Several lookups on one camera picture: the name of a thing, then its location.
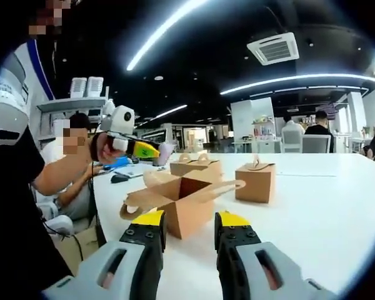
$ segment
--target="cable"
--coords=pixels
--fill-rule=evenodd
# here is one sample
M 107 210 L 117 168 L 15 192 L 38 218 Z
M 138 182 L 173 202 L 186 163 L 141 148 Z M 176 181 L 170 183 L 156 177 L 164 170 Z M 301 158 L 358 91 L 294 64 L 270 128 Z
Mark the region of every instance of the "cable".
M 81 261 L 84 261 L 84 258 L 83 258 L 83 252 L 82 252 L 82 246 L 81 246 L 81 243 L 79 242 L 78 238 L 75 236 L 75 234 L 73 234 L 72 236 L 69 236 L 69 235 L 67 235 L 67 234 L 60 233 L 60 232 L 54 230 L 53 228 L 51 228 L 50 226 L 48 226 L 48 225 L 46 224 L 46 220 L 45 220 L 44 218 L 42 218 L 42 221 L 43 221 L 43 225 L 44 225 L 47 229 L 49 229 L 50 231 L 52 231 L 52 232 L 54 232 L 54 233 L 56 233 L 56 234 L 58 234 L 59 236 L 62 237 L 61 241 L 63 241 L 65 238 L 73 238 L 73 239 L 75 240 L 76 245 L 77 245 L 77 248 L 78 248 L 78 250 L 79 250 L 79 255 L 80 255 L 80 257 L 81 257 Z
M 270 7 L 268 7 L 268 6 L 265 6 L 265 5 L 264 5 L 263 7 L 264 7 L 265 9 L 267 9 L 267 10 L 268 10 L 268 11 L 274 16 L 274 19 L 275 19 L 275 21 L 277 22 L 279 28 L 281 29 L 281 31 L 282 31 L 283 33 L 285 33 L 285 32 L 286 32 L 286 29 L 285 29 L 285 27 L 282 26 L 282 24 L 281 24 L 279 18 L 275 15 L 275 12 L 274 12 Z

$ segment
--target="ceiling light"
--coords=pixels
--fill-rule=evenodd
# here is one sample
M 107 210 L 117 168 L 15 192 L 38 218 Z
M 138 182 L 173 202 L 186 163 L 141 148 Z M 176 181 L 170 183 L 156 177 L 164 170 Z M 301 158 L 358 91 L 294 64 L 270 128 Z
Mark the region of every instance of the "ceiling light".
M 159 118 L 161 118 L 161 117 L 164 117 L 164 116 L 166 116 L 167 114 L 172 114 L 172 113 L 174 113 L 174 112 L 176 112 L 176 111 L 178 111 L 178 110 L 180 110 L 180 109 L 184 109 L 184 108 L 186 108 L 186 107 L 187 107 L 187 105 L 185 104 L 185 105 L 178 106 L 177 108 L 170 109 L 169 111 L 163 112 L 162 114 L 159 114 L 158 116 L 156 116 L 156 117 L 154 117 L 154 118 L 151 118 L 150 120 L 148 120 L 148 121 L 146 121 L 146 122 L 144 122 L 144 123 L 142 123 L 142 124 L 139 124 L 139 125 L 137 125 L 137 126 L 138 126 L 138 127 L 139 127 L 139 126 L 142 126 L 142 125 L 144 125 L 144 124 L 147 124 L 148 122 L 151 122 L 151 121 L 153 121 L 153 120 L 155 120 L 155 119 L 159 119 Z
M 183 4 L 164 24 L 162 24 L 152 36 L 144 43 L 143 47 L 136 53 L 132 61 L 126 68 L 127 71 L 132 71 L 142 57 L 150 50 L 150 48 L 167 32 L 167 30 L 182 19 L 185 15 L 198 8 L 208 0 L 189 0 Z
M 353 78 L 353 79 L 362 79 L 362 80 L 365 80 L 365 81 L 372 81 L 372 82 L 375 83 L 375 78 L 373 78 L 373 77 L 367 77 L 367 76 L 355 75 L 355 74 L 307 74 L 307 75 L 297 75 L 297 76 L 282 77 L 282 78 L 276 78 L 276 79 L 254 82 L 254 83 L 247 84 L 247 85 L 244 85 L 244 86 L 235 87 L 234 89 L 228 89 L 227 91 L 223 91 L 220 94 L 226 95 L 226 94 L 229 94 L 229 93 L 240 91 L 242 89 L 249 89 L 249 88 L 253 88 L 253 87 L 256 87 L 256 86 L 263 86 L 263 85 L 271 84 L 271 83 L 280 83 L 280 82 L 283 82 L 283 81 L 290 81 L 290 80 L 297 80 L 297 79 L 308 79 L 308 78 Z

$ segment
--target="white chair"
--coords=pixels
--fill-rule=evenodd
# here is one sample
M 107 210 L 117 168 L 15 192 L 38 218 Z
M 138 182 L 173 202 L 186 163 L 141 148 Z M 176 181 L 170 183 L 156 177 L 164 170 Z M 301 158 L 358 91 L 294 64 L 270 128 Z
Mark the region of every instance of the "white chair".
M 302 136 L 302 153 L 329 153 L 331 136 L 320 134 L 305 134 Z
M 44 225 L 52 238 L 61 238 L 61 236 L 70 236 L 75 233 L 72 220 L 67 216 L 59 216 L 58 208 L 54 203 L 41 202 L 36 205 L 46 220 Z
M 282 153 L 300 153 L 301 137 L 298 130 L 282 130 Z

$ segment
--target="kraft paper box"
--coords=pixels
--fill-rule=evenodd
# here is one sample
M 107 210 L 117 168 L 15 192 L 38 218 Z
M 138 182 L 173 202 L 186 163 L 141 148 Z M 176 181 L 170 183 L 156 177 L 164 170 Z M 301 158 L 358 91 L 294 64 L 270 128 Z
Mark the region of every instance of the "kraft paper box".
M 178 161 L 173 161 L 169 164 L 171 168 L 171 174 L 175 176 L 184 176 L 190 171 L 198 170 L 202 171 L 207 168 L 211 168 L 214 173 L 222 176 L 221 162 L 211 160 L 207 154 L 202 154 L 198 159 L 191 159 L 187 153 L 181 154 Z
M 209 169 L 194 170 L 183 177 L 147 172 L 143 178 L 147 188 L 128 194 L 121 217 L 134 219 L 152 208 L 164 210 L 168 232 L 179 239 L 198 232 L 213 218 L 217 197 L 244 186 L 242 181 L 219 182 Z M 138 209 L 130 213 L 128 206 Z
M 275 164 L 262 164 L 258 157 L 235 171 L 236 180 L 243 180 L 246 186 L 235 191 L 238 200 L 268 203 L 274 196 Z

